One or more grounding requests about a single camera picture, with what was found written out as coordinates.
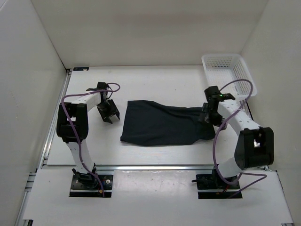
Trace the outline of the dark navy shorts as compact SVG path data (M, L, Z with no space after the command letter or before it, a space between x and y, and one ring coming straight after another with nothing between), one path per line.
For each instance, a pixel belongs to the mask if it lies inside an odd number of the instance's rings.
M128 101L121 142L138 146L192 145L215 137L213 125L201 123L201 107Z

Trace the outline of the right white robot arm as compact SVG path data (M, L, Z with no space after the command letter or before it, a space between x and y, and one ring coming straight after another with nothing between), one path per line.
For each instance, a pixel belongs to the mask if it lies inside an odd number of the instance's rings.
M245 170L271 165L274 162L273 130L253 121L237 105L232 94L221 93L217 86L205 89L205 96L200 122L218 127L217 135L231 126L238 137L234 155L227 161L217 163L216 151L213 150L213 186L232 185Z

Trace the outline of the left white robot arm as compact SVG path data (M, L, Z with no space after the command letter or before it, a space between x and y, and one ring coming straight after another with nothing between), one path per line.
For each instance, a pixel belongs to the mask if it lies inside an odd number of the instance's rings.
M96 164L90 156L88 137L88 113L96 108L105 123L112 124L111 117L120 119L116 104L111 99L120 90L115 82L98 82L95 88L88 88L82 94L69 94L61 99L58 108L56 133L68 146L75 162L74 175L89 189L103 190L103 182L97 174Z

